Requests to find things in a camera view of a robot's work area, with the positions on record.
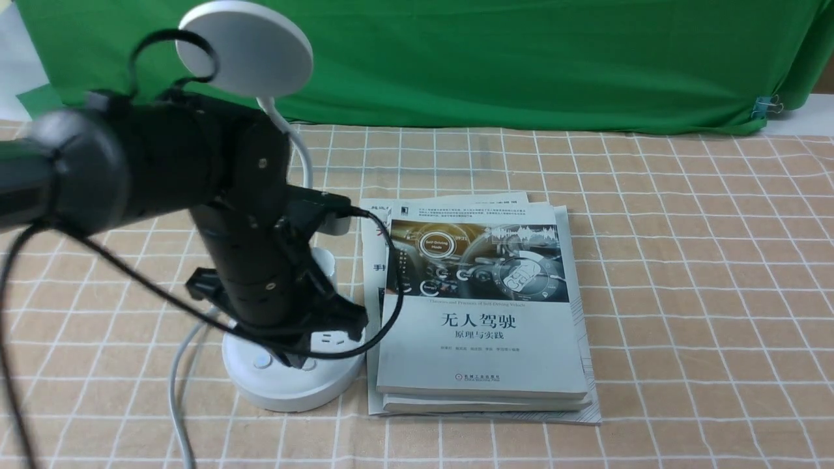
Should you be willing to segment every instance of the stacked book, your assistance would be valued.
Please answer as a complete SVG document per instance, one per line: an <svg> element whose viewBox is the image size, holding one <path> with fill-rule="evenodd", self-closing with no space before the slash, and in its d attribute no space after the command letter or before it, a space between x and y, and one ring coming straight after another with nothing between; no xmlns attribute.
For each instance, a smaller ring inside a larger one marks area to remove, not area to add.
<svg viewBox="0 0 834 469"><path fill-rule="evenodd" d="M364 199L371 415L599 424L565 207L524 193ZM400 273L398 282L396 271Z"/></svg>

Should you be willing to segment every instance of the newspaper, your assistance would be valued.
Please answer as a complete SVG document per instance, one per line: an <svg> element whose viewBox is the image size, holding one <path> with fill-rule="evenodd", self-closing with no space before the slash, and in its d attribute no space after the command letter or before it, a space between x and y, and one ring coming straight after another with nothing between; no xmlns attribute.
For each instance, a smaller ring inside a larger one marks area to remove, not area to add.
<svg viewBox="0 0 834 469"><path fill-rule="evenodd" d="M484 196L477 195L461 195L439 197L435 199L438 202L461 202L462 204L483 203L483 204L527 204L528 199L524 193L508 193L508 194L491 194ZM389 214L393 206L397 205L399 201L395 199L363 199L360 205L364 209L368 209L379 216L386 224L389 223ZM560 214L556 212L556 216L565 216L566 213ZM370 220L363 219L361 222L362 230L362 244L363 244L363 258L364 258L364 298L365 307L369 314L369 335L375 334L380 328L381 310L380 310L380 292L384 291L386 273L380 268L381 265L387 264L387 246L384 238L380 235L379 230L375 224ZM579 295L575 300L571 301L572 309L578 311L575 316L575 334L580 348L580 356L582 358L582 365L585 371L585 377L588 380L589 395L593 403L582 411L567 411L567 412L543 412L543 411L506 411L506 412L456 412L454 414L432 414L425 413L421 415L429 416L455 416L458 418L472 418L472 419L496 419L496 420L515 420L515 421L542 421L549 423L570 423L570 424L584 424L584 425L599 425L602 421L600 414L599 399L596 392L593 368L590 361L590 345L588 343L588 336L585 329L585 320L581 314L581 298ZM371 416L393 416L396 413L387 412L384 409L384 396L377 392L377 375L379 367L379 347L375 347L367 354L368 362L368 410Z"/></svg>

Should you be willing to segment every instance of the book cover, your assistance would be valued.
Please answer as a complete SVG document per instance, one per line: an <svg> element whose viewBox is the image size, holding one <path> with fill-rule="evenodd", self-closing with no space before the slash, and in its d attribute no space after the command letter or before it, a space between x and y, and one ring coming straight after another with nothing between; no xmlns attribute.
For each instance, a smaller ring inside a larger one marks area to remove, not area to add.
<svg viewBox="0 0 834 469"><path fill-rule="evenodd" d="M389 219L406 298L380 344L379 391L585 396L552 207L405 201ZM394 278L389 267L383 320Z"/></svg>

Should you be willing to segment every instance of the lamp head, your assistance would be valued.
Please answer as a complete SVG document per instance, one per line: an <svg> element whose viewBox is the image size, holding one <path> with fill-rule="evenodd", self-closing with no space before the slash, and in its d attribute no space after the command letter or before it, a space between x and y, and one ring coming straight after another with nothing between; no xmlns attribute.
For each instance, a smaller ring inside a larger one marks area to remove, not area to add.
<svg viewBox="0 0 834 469"><path fill-rule="evenodd" d="M313 74L309 40L284 15L241 0L203 3L179 24L205 38L216 51L219 73L210 82L245 98L282 98L297 93ZM177 54L195 76L211 73L211 58L177 41Z"/></svg>

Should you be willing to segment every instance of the green cloth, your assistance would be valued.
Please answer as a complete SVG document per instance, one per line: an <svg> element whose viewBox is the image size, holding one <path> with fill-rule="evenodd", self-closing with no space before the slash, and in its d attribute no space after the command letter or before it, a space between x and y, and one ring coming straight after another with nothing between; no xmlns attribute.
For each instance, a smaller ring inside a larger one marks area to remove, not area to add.
<svg viewBox="0 0 834 469"><path fill-rule="evenodd" d="M21 93L18 95L18 100L23 108L29 112L29 117L32 119L37 119L41 114L60 108L63 105L61 97L58 96L55 87L51 84L45 84L26 93Z"/></svg>
<svg viewBox="0 0 834 469"><path fill-rule="evenodd" d="M124 90L132 46L199 3L19 8L61 100L76 105L88 88ZM323 124L749 134L766 125L751 116L757 99L799 107L834 49L831 0L258 3L296 22L315 54L309 85L279 108ZM186 74L172 44L139 70L144 99Z"/></svg>

